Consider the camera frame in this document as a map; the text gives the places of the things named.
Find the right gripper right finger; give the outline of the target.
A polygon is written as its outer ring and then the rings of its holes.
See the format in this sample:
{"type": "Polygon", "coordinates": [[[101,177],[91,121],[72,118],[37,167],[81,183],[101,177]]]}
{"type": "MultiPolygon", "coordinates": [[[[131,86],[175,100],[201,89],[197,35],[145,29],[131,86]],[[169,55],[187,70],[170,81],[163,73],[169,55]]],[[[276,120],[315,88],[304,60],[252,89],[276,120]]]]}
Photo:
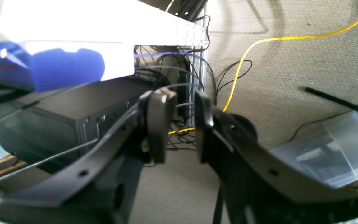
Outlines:
{"type": "Polygon", "coordinates": [[[357,195],[271,155],[204,92],[194,103],[198,158],[218,175],[232,224],[358,224],[357,195]]]}

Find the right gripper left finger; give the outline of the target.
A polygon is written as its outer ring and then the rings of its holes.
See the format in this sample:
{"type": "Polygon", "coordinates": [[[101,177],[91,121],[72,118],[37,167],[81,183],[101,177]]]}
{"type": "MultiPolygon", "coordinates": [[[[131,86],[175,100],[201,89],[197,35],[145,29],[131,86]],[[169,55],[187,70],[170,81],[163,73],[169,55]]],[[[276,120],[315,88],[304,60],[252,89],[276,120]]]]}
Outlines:
{"type": "Polygon", "coordinates": [[[126,224],[144,165],[165,162],[176,103],[169,88],[145,92],[84,157],[0,195],[0,224],[126,224]]]}

